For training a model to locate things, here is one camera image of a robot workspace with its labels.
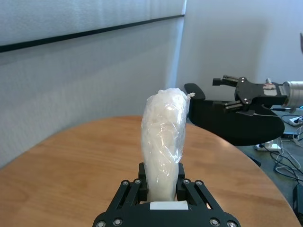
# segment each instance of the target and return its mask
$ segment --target plastic wrap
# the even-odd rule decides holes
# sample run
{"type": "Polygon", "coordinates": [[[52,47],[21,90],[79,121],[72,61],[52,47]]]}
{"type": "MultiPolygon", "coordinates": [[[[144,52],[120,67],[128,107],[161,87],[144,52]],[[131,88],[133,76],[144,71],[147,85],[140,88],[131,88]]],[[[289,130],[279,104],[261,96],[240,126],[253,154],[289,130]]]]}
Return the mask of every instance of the plastic wrap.
{"type": "Polygon", "coordinates": [[[141,143],[148,201],[175,200],[188,100],[178,88],[160,90],[147,99],[141,143]]]}

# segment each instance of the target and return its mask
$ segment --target desk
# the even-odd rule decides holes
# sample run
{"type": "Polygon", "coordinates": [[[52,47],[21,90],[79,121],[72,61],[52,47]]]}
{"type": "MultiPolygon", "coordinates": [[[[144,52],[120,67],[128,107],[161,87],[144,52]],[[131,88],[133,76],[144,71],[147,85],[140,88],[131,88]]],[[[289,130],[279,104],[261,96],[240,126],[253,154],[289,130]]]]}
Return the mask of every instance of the desk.
{"type": "MultiPolygon", "coordinates": [[[[90,227],[120,182],[138,175],[141,118],[117,117],[60,132],[0,170],[3,227],[90,227]]],[[[300,227],[271,180],[218,136],[187,125],[181,162],[243,227],[300,227]]]]}

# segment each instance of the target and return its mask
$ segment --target wall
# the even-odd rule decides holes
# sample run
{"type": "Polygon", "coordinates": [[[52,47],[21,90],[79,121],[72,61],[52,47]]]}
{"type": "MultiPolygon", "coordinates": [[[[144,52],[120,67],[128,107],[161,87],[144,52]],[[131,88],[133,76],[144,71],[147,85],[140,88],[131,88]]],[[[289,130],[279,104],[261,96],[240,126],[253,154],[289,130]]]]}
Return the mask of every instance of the wall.
{"type": "Polygon", "coordinates": [[[0,54],[0,167],[73,125],[142,114],[174,87],[183,18],[0,54]]]}
{"type": "Polygon", "coordinates": [[[233,100],[234,89],[213,78],[302,81],[302,0],[189,0],[177,86],[197,83],[210,100],[233,100]]]}

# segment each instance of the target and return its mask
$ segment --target screw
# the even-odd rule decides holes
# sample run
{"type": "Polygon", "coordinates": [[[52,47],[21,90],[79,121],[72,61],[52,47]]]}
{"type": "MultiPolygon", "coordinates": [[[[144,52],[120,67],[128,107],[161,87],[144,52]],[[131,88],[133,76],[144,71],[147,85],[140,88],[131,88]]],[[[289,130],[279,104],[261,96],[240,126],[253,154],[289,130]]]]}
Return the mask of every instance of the screw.
{"type": "Polygon", "coordinates": [[[217,219],[210,219],[210,224],[212,224],[212,226],[219,226],[220,223],[217,219]]]}
{"type": "Polygon", "coordinates": [[[229,221],[229,222],[227,222],[227,226],[228,227],[237,227],[237,224],[234,223],[233,221],[229,221]]]}
{"type": "Polygon", "coordinates": [[[114,224],[114,226],[120,226],[120,225],[122,225],[122,220],[117,218],[114,220],[113,224],[114,224]]]}
{"type": "Polygon", "coordinates": [[[105,227],[106,223],[104,221],[100,221],[96,224],[96,227],[105,227]]]}

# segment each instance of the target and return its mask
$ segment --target electrical cord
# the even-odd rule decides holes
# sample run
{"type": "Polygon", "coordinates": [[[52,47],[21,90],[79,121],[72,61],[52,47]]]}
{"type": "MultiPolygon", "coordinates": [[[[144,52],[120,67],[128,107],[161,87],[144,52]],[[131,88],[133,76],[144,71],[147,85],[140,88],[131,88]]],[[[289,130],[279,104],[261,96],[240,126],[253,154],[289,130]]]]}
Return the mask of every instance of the electrical cord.
{"type": "Polygon", "coordinates": [[[263,116],[263,117],[278,117],[278,118],[280,118],[277,115],[265,115],[265,114],[258,114],[258,113],[254,113],[254,115],[256,115],[256,116],[263,116]]]}
{"type": "MultiPolygon", "coordinates": [[[[281,141],[281,146],[280,146],[281,147],[281,153],[279,153],[279,155],[277,155],[276,161],[278,161],[278,158],[279,158],[280,155],[284,154],[284,150],[285,150],[287,152],[287,154],[288,154],[287,157],[291,157],[293,159],[293,161],[297,163],[298,169],[301,169],[301,164],[298,162],[298,160],[287,149],[285,149],[283,147],[283,140],[281,140],[281,138],[280,138],[280,141],[281,141]]],[[[293,173],[293,171],[290,171],[289,169],[285,168],[285,166],[278,166],[278,167],[276,167],[276,169],[280,169],[280,168],[284,168],[288,172],[293,173]]]]}
{"type": "Polygon", "coordinates": [[[295,170],[297,170],[297,171],[299,171],[299,173],[301,173],[302,175],[303,175],[303,172],[288,158],[288,157],[285,157],[285,156],[283,156],[283,155],[281,155],[280,153],[276,153],[276,152],[274,152],[274,151],[270,151],[270,150],[268,150],[263,144],[260,144],[260,147],[261,148],[265,148],[265,150],[266,151],[268,151],[269,153],[270,153],[270,156],[274,159],[274,161],[276,162],[276,164],[275,164],[275,166],[274,166],[274,171],[275,172],[277,172],[277,173],[279,173],[279,174],[281,174],[281,175],[283,175],[283,176],[285,176],[285,177],[288,177],[288,178],[291,178],[291,179],[294,179],[294,180],[296,180],[298,183],[299,183],[299,181],[301,181],[301,182],[303,182],[303,180],[301,180],[300,178],[299,178],[299,176],[296,174],[296,172],[295,172],[295,170]],[[278,157],[280,156],[280,157],[282,157],[282,159],[280,159],[279,161],[277,160],[278,159],[278,157],[274,157],[273,155],[278,155],[278,157]],[[284,164],[284,163],[281,163],[281,161],[283,160],[283,158],[285,158],[285,159],[287,159],[291,164],[292,164],[292,166],[294,166],[294,169],[292,168],[292,167],[290,167],[289,165],[286,165],[286,164],[284,164]],[[291,173],[294,175],[294,177],[293,176],[289,176],[289,175],[286,175],[286,174],[284,174],[284,173],[282,173],[282,172],[280,172],[279,170],[278,170],[278,168],[279,168],[279,166],[278,165],[283,165],[283,167],[287,167],[287,168],[289,168],[289,170],[291,171],[291,173]]]}

